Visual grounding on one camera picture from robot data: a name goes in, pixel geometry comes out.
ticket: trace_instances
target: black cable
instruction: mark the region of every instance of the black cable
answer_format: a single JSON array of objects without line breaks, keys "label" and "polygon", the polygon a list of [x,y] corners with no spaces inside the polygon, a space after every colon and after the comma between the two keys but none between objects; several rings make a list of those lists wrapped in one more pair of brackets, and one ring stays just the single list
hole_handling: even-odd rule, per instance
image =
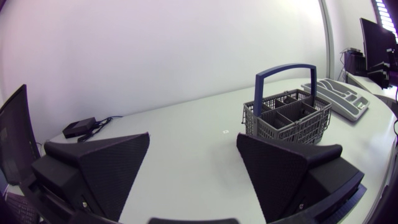
[{"label": "black cable", "polygon": [[341,73],[343,72],[343,69],[344,69],[344,63],[341,61],[341,58],[343,57],[344,52],[340,52],[340,54],[341,54],[340,62],[343,64],[343,68],[341,68],[341,71],[340,71],[340,74],[338,75],[337,81],[340,80]]},{"label": "black cable", "polygon": [[107,124],[109,124],[109,122],[111,122],[111,121],[113,120],[113,118],[122,118],[122,117],[123,117],[123,116],[110,116],[110,117],[107,117],[107,118],[105,118],[105,119],[103,119],[103,120],[101,120],[101,121],[97,121],[97,122],[93,125],[93,128],[91,129],[91,131],[90,131],[88,134],[86,134],[86,135],[84,135],[84,136],[78,138],[78,139],[77,139],[77,142],[85,142],[85,141],[89,140],[89,139],[92,138],[95,134],[99,133]]},{"label": "black cable", "polygon": [[[397,87],[397,91],[396,91],[396,104],[398,105],[397,94],[398,94],[398,87]],[[398,123],[398,119],[396,119],[396,121],[394,122],[394,132],[396,133],[396,136],[397,136],[397,142],[396,142],[396,147],[397,147],[398,146],[398,133],[396,131],[396,123]]]}]

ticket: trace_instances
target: gray plastic tray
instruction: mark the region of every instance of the gray plastic tray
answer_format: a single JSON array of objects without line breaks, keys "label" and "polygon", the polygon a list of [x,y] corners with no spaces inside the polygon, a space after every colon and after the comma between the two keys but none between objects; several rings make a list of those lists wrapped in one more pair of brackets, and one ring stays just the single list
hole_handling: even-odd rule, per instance
[{"label": "gray plastic tray", "polygon": [[[311,83],[302,85],[311,90]],[[317,82],[317,96],[331,103],[331,109],[350,121],[356,121],[368,108],[370,102],[359,93],[328,78]]]}]

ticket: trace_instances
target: computer monitor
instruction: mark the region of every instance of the computer monitor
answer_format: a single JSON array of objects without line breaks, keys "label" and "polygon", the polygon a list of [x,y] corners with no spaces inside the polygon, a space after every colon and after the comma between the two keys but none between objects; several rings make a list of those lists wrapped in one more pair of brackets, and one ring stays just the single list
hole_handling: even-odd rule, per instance
[{"label": "computer monitor", "polygon": [[149,147],[149,134],[74,144],[46,142],[20,187],[49,223],[68,223],[77,210],[119,220]]},{"label": "computer monitor", "polygon": [[377,204],[368,224],[377,223],[396,223],[398,202],[398,165],[395,164],[392,177],[388,185],[384,188],[382,197]]},{"label": "computer monitor", "polygon": [[22,85],[0,109],[0,168],[7,182],[17,185],[32,174],[30,165],[38,158],[26,85]]},{"label": "computer monitor", "polygon": [[390,63],[387,49],[396,49],[395,35],[378,24],[360,18],[364,49],[366,57],[366,68],[368,71],[382,62]]}]

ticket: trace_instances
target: power cord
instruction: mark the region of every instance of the power cord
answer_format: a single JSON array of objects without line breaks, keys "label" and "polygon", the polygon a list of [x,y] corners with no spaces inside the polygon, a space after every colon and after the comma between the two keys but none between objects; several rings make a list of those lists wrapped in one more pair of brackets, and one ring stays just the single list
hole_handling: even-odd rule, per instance
[{"label": "power cord", "polygon": [[39,151],[39,154],[40,154],[40,157],[42,157],[42,150],[43,150],[43,144],[42,143],[36,143],[36,144],[38,144],[38,145],[40,145],[40,151]]},{"label": "power cord", "polygon": [[93,127],[91,128],[90,132],[80,138],[77,139],[77,142],[85,142],[92,138],[95,134],[99,133],[109,122],[113,120],[113,118],[122,118],[123,116],[110,116],[101,121],[97,121],[94,123]]}]

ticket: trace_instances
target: basket compartment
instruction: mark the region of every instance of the basket compartment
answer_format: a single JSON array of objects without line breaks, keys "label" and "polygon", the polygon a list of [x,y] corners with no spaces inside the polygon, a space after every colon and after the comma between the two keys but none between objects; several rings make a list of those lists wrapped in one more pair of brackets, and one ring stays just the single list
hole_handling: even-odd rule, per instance
[{"label": "basket compartment", "polygon": [[298,101],[287,106],[278,108],[278,112],[294,122],[302,118],[312,116],[312,114],[317,112],[317,110],[306,103]]},{"label": "basket compartment", "polygon": [[268,111],[261,115],[261,119],[276,130],[293,124],[293,122],[277,111]]}]

